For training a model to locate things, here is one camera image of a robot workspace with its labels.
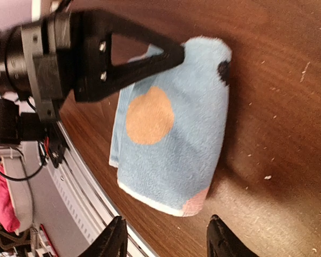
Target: wood grain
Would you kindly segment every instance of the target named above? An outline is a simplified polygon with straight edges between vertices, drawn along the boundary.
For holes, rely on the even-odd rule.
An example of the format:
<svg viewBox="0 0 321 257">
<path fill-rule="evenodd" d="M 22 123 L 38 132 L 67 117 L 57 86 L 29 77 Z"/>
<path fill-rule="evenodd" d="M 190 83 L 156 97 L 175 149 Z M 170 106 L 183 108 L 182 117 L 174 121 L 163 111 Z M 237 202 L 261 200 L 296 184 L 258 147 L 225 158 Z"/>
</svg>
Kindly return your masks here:
<svg viewBox="0 0 321 257">
<path fill-rule="evenodd" d="M 84 160 L 154 250 L 206 256 L 206 226 L 218 214 L 259 256 L 321 256 L 321 0 L 75 1 L 83 7 L 105 8 L 178 42 L 220 37 L 233 50 L 224 149 L 197 216 L 160 213 L 118 188 L 108 165 L 117 94 L 95 104 L 71 96 L 62 109 Z M 114 42 L 118 62 L 146 49 Z"/>
</svg>

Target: screw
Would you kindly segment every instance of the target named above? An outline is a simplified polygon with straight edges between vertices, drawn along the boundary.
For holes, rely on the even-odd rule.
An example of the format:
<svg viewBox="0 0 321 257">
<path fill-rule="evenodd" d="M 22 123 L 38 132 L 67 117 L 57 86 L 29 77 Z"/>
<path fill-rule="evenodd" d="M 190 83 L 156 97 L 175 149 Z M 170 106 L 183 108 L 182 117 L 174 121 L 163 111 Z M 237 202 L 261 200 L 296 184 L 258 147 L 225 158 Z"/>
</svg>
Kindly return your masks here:
<svg viewBox="0 0 321 257">
<path fill-rule="evenodd" d="M 101 79 L 102 81 L 106 81 L 106 79 L 107 79 L 107 72 L 101 73 L 100 79 Z"/>
<path fill-rule="evenodd" d="M 100 52 L 105 52 L 106 51 L 106 42 L 105 41 L 101 42 L 98 49 Z"/>
</svg>

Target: pink fabric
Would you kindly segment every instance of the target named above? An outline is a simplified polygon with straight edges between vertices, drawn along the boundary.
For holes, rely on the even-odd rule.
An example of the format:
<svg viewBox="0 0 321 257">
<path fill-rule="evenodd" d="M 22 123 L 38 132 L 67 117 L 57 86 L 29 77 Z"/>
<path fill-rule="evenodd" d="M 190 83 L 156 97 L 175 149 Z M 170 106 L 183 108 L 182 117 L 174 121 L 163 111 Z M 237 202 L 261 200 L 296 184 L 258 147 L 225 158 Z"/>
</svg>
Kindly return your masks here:
<svg viewBox="0 0 321 257">
<path fill-rule="evenodd" d="M 0 171 L 4 173 L 2 164 L 0 164 Z M 14 232 L 20 227 L 20 222 L 14 213 L 6 179 L 2 176 L 0 176 L 0 223 L 7 232 Z"/>
</svg>

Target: robotic claw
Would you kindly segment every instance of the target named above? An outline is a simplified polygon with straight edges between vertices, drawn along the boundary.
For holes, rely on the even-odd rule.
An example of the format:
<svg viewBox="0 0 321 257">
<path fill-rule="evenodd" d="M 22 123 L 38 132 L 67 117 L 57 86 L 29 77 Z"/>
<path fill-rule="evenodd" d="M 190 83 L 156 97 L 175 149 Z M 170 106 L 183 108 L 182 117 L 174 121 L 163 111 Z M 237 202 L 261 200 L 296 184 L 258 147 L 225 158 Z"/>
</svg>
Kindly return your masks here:
<svg viewBox="0 0 321 257">
<path fill-rule="evenodd" d="M 163 53 L 114 66 L 113 33 L 151 43 Z M 100 101 L 183 60 L 184 49 L 176 42 L 104 10 L 56 11 L 39 21 L 2 31 L 0 146 L 48 137 L 50 158 L 57 167 L 66 143 L 56 122 L 71 90 L 77 102 Z M 19 107 L 3 98 L 6 92 L 16 92 L 20 101 L 33 97 L 36 113 L 19 115 Z"/>
</svg>

